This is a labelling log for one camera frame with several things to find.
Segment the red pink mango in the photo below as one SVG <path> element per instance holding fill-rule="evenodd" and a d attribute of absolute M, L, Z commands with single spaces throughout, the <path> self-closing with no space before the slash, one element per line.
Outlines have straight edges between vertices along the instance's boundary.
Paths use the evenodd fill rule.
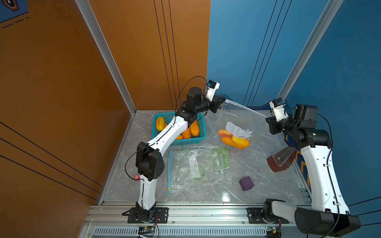
<path fill-rule="evenodd" d="M 219 130 L 218 135 L 220 137 L 232 137 L 233 136 L 231 132 L 229 132 L 225 129 Z"/>

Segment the clear zip-top bag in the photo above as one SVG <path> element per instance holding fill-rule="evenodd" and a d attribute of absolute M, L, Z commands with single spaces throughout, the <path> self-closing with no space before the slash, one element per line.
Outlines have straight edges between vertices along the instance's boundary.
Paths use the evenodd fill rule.
<path fill-rule="evenodd" d="M 286 147 L 282 135 L 272 135 L 266 116 L 244 107 L 231 100 L 226 100 L 217 111 L 216 122 L 212 124 L 213 136 L 220 142 L 219 130 L 232 133 L 232 141 L 244 149 L 264 148 L 276 152 Z"/>

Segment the large orange mango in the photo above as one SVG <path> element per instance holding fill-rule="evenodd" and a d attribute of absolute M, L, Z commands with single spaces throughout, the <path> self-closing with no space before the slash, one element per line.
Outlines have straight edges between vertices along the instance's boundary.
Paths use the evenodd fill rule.
<path fill-rule="evenodd" d="M 241 145 L 233 142 L 231 137 L 221 137 L 221 141 L 229 146 L 233 146 L 241 150 L 243 149 Z"/>

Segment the yellow mango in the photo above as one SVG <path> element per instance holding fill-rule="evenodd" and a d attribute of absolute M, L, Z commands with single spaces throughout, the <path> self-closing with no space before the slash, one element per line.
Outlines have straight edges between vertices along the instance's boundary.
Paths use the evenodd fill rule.
<path fill-rule="evenodd" d="M 158 117 L 155 122 L 155 128 L 158 131 L 162 131 L 166 126 L 165 126 L 165 120 L 163 117 Z"/>

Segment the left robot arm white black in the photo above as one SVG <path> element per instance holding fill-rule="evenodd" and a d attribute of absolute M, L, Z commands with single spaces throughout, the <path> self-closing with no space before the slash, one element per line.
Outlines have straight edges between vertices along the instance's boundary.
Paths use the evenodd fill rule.
<path fill-rule="evenodd" d="M 215 95 L 218 88 L 219 83 L 210 81 L 205 90 L 198 87 L 189 89 L 186 101 L 175 112 L 168 126 L 151 141 L 138 145 L 136 167 L 140 176 L 140 194 L 136 209 L 141 213 L 153 216 L 157 179 L 165 167 L 162 156 L 169 146 L 198 119 L 200 113 L 216 113 L 226 100 L 225 97 Z"/>

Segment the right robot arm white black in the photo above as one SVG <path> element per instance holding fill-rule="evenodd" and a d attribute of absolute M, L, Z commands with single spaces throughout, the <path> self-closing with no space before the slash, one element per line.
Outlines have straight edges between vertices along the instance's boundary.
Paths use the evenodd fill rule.
<path fill-rule="evenodd" d="M 300 149 L 305 160 L 311 183 L 311 209 L 296 207 L 285 201 L 267 199 L 263 216 L 268 222 L 279 222 L 281 218 L 296 224 L 304 234 L 322 238 L 340 238 L 361 227 L 358 216 L 351 215 L 341 195 L 333 162 L 333 142 L 325 130 L 318 130 L 318 108 L 298 104 L 290 117 L 278 98 L 270 102 L 271 117 L 266 119 L 271 134 L 285 133 Z"/>

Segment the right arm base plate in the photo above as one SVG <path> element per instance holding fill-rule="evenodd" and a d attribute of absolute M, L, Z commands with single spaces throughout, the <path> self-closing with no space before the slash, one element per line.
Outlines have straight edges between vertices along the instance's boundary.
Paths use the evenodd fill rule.
<path fill-rule="evenodd" d="M 246 209 L 247 216 L 250 224 L 289 224 L 290 222 L 286 219 L 275 217 L 266 217 L 263 208 L 259 207 L 249 207 Z"/>

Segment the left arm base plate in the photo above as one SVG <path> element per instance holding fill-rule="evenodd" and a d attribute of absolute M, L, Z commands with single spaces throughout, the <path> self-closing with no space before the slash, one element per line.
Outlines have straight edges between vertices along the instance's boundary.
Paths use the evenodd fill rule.
<path fill-rule="evenodd" d="M 168 222 L 169 208 L 168 207 L 152 207 L 149 210 L 144 210 L 141 207 L 134 207 L 130 210 L 128 223 L 129 224 L 166 224 Z"/>

